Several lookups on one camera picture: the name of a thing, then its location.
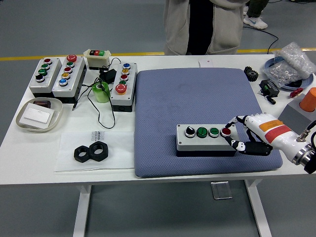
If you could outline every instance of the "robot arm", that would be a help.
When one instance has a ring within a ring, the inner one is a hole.
[[[267,113],[234,117],[225,128],[237,122],[244,125],[249,142],[235,141],[221,134],[235,150],[246,155],[267,156],[272,149],[278,149],[284,152],[290,162],[303,165],[309,174],[315,172],[316,149],[314,143],[307,143],[305,138],[316,122],[308,126],[301,136]],[[255,134],[260,142],[256,142],[251,133]]]

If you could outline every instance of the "black cable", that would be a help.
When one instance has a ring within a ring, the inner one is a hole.
[[[114,116],[113,105],[112,105],[110,96],[107,94],[107,92],[105,91],[105,89],[104,89],[104,87],[103,87],[103,85],[102,85],[102,83],[101,83],[101,79],[99,79],[99,78],[97,78],[97,79],[98,79],[98,81],[99,81],[100,84],[101,84],[101,89],[102,89],[102,91],[104,91],[104,92],[106,93],[106,95],[107,95],[108,98],[109,98],[110,104],[111,104],[112,115],[113,115],[113,119],[114,119],[114,123],[113,123],[113,126],[112,126],[112,127],[106,127],[106,126],[104,126],[104,125],[100,122],[100,111],[99,111],[98,108],[94,105],[94,103],[92,102],[92,100],[89,98],[89,94],[90,94],[90,92],[92,91],[92,88],[91,88],[90,91],[88,92],[87,98],[88,98],[88,100],[91,102],[91,104],[93,105],[93,107],[98,111],[98,122],[99,122],[99,124],[101,124],[101,126],[104,127],[104,128],[106,128],[106,129],[111,129],[111,128],[113,128],[113,127],[115,126],[115,123],[116,123],[116,121],[115,121],[115,116]]]
[[[97,83],[100,83],[102,91],[104,91],[105,94],[107,95],[107,97],[109,98],[109,101],[110,101],[110,104],[111,104],[111,109],[112,109],[112,115],[113,115],[113,119],[114,119],[114,124],[113,124],[112,127],[106,127],[106,126],[104,126],[104,125],[100,122],[100,111],[98,110],[98,108],[94,105],[94,103],[93,103],[93,102],[91,101],[91,99],[89,98],[89,94],[90,94],[90,92],[91,92],[91,90],[92,90],[93,85],[95,85],[95,84],[97,84]],[[75,104],[74,104],[74,106],[73,106],[73,110],[75,109],[75,107],[76,107],[76,105],[77,105],[79,99],[82,97],[82,95],[83,95],[86,91],[88,91],[88,90],[90,89],[89,92],[88,92],[88,94],[87,94],[87,98],[88,98],[88,100],[91,102],[91,104],[93,105],[93,107],[94,107],[94,108],[98,111],[98,113],[99,113],[99,114],[98,114],[98,122],[99,122],[99,124],[101,124],[101,126],[104,127],[104,128],[106,128],[106,129],[111,129],[111,128],[113,128],[113,127],[115,126],[115,124],[116,124],[116,120],[115,120],[115,116],[114,116],[114,109],[113,109],[113,105],[112,105],[110,96],[107,94],[107,92],[105,91],[105,89],[104,89],[104,87],[103,87],[103,85],[102,85],[102,80],[101,80],[100,78],[96,78],[96,79],[94,80],[94,83],[93,83],[93,84],[91,84],[91,85],[82,84],[82,86],[86,86],[87,89],[79,96],[78,100],[75,102]]]
[[[119,60],[119,62],[121,63],[121,61],[120,61],[120,59],[119,58],[113,58],[112,60],[111,60],[111,62],[110,62],[110,64],[106,67],[106,66],[102,66],[102,68],[106,68],[106,69],[109,69],[110,68],[110,66],[112,65],[112,63],[113,63],[113,60],[114,59],[118,59]]]
[[[267,51],[267,54],[269,54],[269,50],[270,50],[271,46],[272,46],[275,42],[278,41],[278,37],[275,36],[275,35],[273,35],[273,34],[271,34],[271,33],[269,33],[269,32],[266,32],[266,31],[263,31],[263,30],[260,30],[260,29],[256,29],[256,28],[253,28],[253,27],[248,27],[248,26],[243,26],[243,28],[248,28],[248,29],[253,29],[253,30],[261,31],[261,32],[264,32],[264,33],[269,34],[269,35],[271,35],[271,36],[273,36],[273,37],[276,38],[276,40],[273,41],[272,44],[270,44],[270,46],[269,46],[269,48],[268,48],[268,51]]]
[[[315,147],[315,143],[314,143],[314,137],[315,137],[315,135],[316,135],[316,132],[314,132],[314,133],[312,134],[312,136],[311,136],[311,144],[312,144],[312,147],[313,147],[314,151],[316,151],[316,147]]]
[[[292,2],[292,3],[297,3],[297,4],[308,4],[308,3],[312,3],[313,0],[309,0],[309,1],[306,1],[306,2],[297,2],[297,1],[291,1],[291,0],[290,0],[290,2]]]
[[[270,1],[268,3],[276,3],[276,2],[279,2],[279,1]]]
[[[316,120],[314,122],[312,122],[310,125],[308,125],[308,127],[306,129],[311,130],[313,127],[315,127],[315,125],[316,125]]]

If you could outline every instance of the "clear plastic bag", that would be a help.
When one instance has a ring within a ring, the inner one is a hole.
[[[280,88],[286,84],[302,79],[299,73],[284,60],[263,69],[263,72]]]
[[[300,46],[292,42],[283,49],[276,51],[275,56],[281,56],[285,61],[294,68],[302,79],[306,79],[310,74],[316,72],[316,65],[310,61]]]

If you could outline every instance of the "metal nut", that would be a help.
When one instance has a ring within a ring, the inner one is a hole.
[[[86,162],[87,160],[90,159],[89,157],[89,152],[88,152],[89,148],[86,146],[80,146],[78,148],[75,149],[74,152],[74,158],[76,161],[79,161],[81,163]]]
[[[95,161],[102,161],[106,157],[108,157],[109,151],[108,151],[108,145],[103,142],[95,142],[90,145],[89,147],[89,156],[90,159],[93,159]]]

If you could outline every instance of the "person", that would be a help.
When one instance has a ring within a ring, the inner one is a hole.
[[[166,0],[165,55],[236,54],[248,0]]]
[[[268,24],[261,20],[260,15],[268,2],[269,0],[250,0],[247,2],[243,9],[243,12],[246,12],[243,22],[257,29],[267,28]]]

